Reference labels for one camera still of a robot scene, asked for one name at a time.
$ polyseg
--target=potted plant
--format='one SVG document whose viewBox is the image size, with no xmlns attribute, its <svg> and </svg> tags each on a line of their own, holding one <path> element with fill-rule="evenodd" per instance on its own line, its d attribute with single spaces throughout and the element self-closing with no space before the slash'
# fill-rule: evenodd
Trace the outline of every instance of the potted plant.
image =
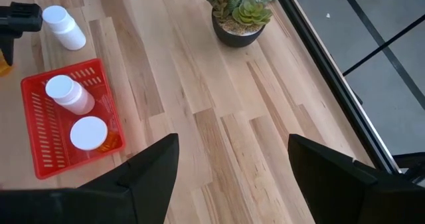
<svg viewBox="0 0 425 224">
<path fill-rule="evenodd" d="M 212 26 L 221 42 L 245 47 L 254 42 L 270 21 L 266 8 L 274 0 L 207 0 L 212 6 Z"/>
</svg>

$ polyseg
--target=black object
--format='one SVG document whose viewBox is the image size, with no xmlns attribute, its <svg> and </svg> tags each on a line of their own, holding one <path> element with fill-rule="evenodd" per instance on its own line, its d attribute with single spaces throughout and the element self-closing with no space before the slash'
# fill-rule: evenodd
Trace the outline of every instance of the black object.
<svg viewBox="0 0 425 224">
<path fill-rule="evenodd" d="M 355 98 L 352 97 L 339 71 L 331 62 L 327 52 L 321 46 L 309 23 L 304 18 L 303 13 L 299 10 L 298 4 L 294 0 L 278 1 L 344 111 L 357 137 L 371 157 L 375 167 L 388 173 L 400 173 L 392 156 L 387 152 L 384 144 L 369 124 L 367 117 L 363 114 L 361 107 L 357 105 Z"/>
<path fill-rule="evenodd" d="M 218 24 L 216 17 L 213 15 L 213 12 L 211 12 L 211 19 L 212 19 L 212 26 L 214 27 L 215 34 L 217 35 L 218 39 L 223 42 L 225 45 L 230 47 L 245 47 L 249 45 L 250 43 L 254 42 L 257 37 L 263 32 L 265 25 L 261 27 L 261 29 L 252 35 L 232 35 L 230 33 L 227 33 L 221 26 Z"/>
<path fill-rule="evenodd" d="M 425 189 L 290 134 L 292 171 L 317 224 L 419 224 Z"/>
<path fill-rule="evenodd" d="M 393 158 L 400 168 L 408 168 L 403 179 L 412 183 L 425 180 L 425 152 L 394 155 Z"/>
<path fill-rule="evenodd" d="M 0 223 L 164 223 L 178 161 L 169 134 L 78 189 L 0 191 Z"/>
<path fill-rule="evenodd" d="M 0 6 L 0 49 L 9 66 L 13 64 L 14 39 L 21 38 L 25 31 L 40 31 L 41 15 L 42 10 L 37 4 L 12 2 L 8 7 Z"/>
</svg>

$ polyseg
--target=red plastic basket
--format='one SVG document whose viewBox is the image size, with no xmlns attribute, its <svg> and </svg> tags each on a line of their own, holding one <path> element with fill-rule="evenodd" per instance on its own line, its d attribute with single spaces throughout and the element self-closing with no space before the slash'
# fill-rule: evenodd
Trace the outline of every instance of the red plastic basket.
<svg viewBox="0 0 425 224">
<path fill-rule="evenodd" d="M 47 81 L 59 74 L 72 77 L 93 95 L 96 104 L 92 111 L 77 116 L 47 96 L 44 91 Z M 98 160 L 125 147 L 124 133 L 100 59 L 24 78 L 21 90 L 35 175 L 39 179 Z M 100 150 L 87 152 L 71 144 L 69 136 L 71 127 L 84 116 L 101 118 L 108 125 L 108 131 L 119 134 L 112 149 L 107 152 Z"/>
</svg>

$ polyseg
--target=black cable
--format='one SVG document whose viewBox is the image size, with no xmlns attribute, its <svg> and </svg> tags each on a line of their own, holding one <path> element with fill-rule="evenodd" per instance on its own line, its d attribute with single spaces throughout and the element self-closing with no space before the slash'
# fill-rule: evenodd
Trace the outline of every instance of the black cable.
<svg viewBox="0 0 425 224">
<path fill-rule="evenodd" d="M 364 64 L 366 61 L 374 57 L 377 53 L 381 52 L 383 49 L 387 48 L 389 45 L 393 44 L 398 38 L 418 26 L 422 21 L 425 21 L 425 14 L 421 16 L 419 19 L 415 20 L 413 23 L 408 25 L 406 28 L 401 30 L 399 33 L 397 33 L 393 38 L 389 39 L 387 42 L 382 44 L 380 47 L 372 51 L 370 54 L 368 54 L 365 58 L 360 60 L 357 64 L 354 64 L 352 67 L 347 69 L 345 72 L 343 72 L 343 76 L 347 76 L 349 73 L 353 72 L 356 68 L 359 68 L 362 64 Z"/>
</svg>

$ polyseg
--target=light wood surface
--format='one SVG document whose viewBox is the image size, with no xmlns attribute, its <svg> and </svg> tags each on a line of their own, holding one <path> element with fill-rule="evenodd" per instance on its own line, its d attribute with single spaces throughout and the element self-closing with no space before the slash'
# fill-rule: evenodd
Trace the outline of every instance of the light wood surface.
<svg viewBox="0 0 425 224">
<path fill-rule="evenodd" d="M 249 47 L 220 44 L 204 0 L 0 0 L 68 9 L 87 36 L 67 51 L 44 26 L 15 41 L 0 78 L 0 188 L 78 187 L 170 132 L 180 138 L 166 223 L 313 223 L 291 171 L 289 133 L 371 165 L 278 3 Z M 33 171 L 20 81 L 103 60 L 127 148 L 60 175 Z"/>
</svg>

